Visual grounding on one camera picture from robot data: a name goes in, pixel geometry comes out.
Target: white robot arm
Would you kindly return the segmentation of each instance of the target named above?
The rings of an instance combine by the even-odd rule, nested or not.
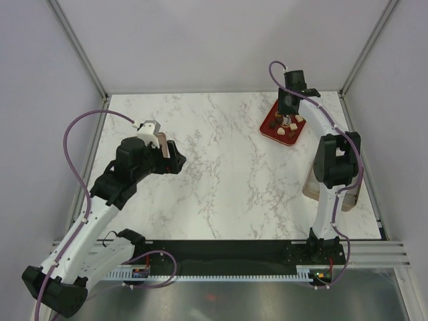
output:
[[[342,211],[344,191],[358,174],[358,159],[354,149],[360,151],[360,135],[357,132],[345,132],[328,115],[321,104],[316,89],[307,89],[302,70],[286,72],[286,85],[283,87],[270,74],[280,87],[278,92],[278,113],[283,115],[299,114],[320,139],[314,160],[314,174],[320,183],[318,212],[307,240],[314,261],[319,257],[328,257],[329,253],[342,251],[336,226]]]
[[[125,229],[104,250],[89,257],[101,232],[115,218],[125,203],[136,192],[136,185],[149,174],[178,174],[186,158],[172,140],[167,141],[169,158],[164,157],[157,134],[160,125],[146,121],[135,137],[126,138],[116,150],[116,159],[110,162],[91,189],[91,211],[81,213],[53,253],[40,265],[29,266],[22,278],[31,295],[37,299],[41,284],[52,266],[50,278],[41,302],[62,316],[73,316],[83,305],[88,292],[105,275],[123,262],[133,258],[136,247],[145,238]],[[60,258],[58,253],[66,248]]]
[[[320,98],[312,97],[312,99],[319,103],[322,102]],[[321,138],[326,135],[337,135],[336,129],[333,128],[325,115],[307,100],[302,100],[300,102],[299,114],[306,119],[317,138]],[[318,239],[334,239],[337,236],[337,233],[331,224],[334,200],[338,194],[338,191],[345,186],[345,184],[335,185],[329,189],[323,182],[320,182],[320,200],[318,203],[318,211],[315,222],[312,226],[312,230]],[[344,193],[341,193],[338,196],[338,209],[341,209]]]

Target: metal floor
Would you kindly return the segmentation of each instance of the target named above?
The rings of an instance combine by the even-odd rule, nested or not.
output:
[[[94,293],[111,286],[100,282]],[[348,270],[330,290],[296,283],[176,282],[154,290],[116,288],[72,321],[408,320],[393,271]]]

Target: white wall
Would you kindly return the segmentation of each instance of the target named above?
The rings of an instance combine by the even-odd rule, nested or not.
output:
[[[110,93],[339,90],[388,0],[60,0]]]
[[[0,1],[0,320],[29,320],[21,274],[61,237],[77,184],[62,136],[100,96],[44,0]],[[70,152],[82,168],[92,121],[76,126]]]
[[[428,2],[402,1],[346,101],[392,236],[428,302]]]

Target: marble surface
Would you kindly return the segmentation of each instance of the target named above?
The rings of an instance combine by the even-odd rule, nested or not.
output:
[[[157,120],[187,163],[179,175],[150,175],[109,224],[148,239],[305,239],[318,202],[302,188],[318,146],[308,124],[293,147],[259,133],[276,93],[115,95],[110,109]],[[335,92],[323,92],[326,109],[346,121]],[[110,160],[131,125],[107,115],[90,179]],[[353,239],[379,239],[363,184],[358,205],[343,213],[340,230]]]

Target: red tray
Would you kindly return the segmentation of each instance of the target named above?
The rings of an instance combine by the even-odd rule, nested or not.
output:
[[[278,111],[278,100],[276,100],[275,104],[272,106],[272,109],[270,110],[269,114],[267,114],[265,120],[260,126],[260,132],[263,136],[269,137],[273,140],[276,140],[277,142],[280,142],[281,144],[284,144],[286,146],[292,146],[297,141],[297,138],[299,138],[300,133],[302,132],[303,127],[305,126],[306,121],[297,122],[297,120],[292,116],[292,122],[297,125],[297,129],[295,130],[296,134],[293,137],[289,137],[289,133],[291,133],[291,130],[289,128],[284,128],[286,131],[285,135],[279,135],[277,133],[278,128],[281,127],[281,124],[276,123],[275,127],[270,128],[269,123],[275,122],[275,112]]]

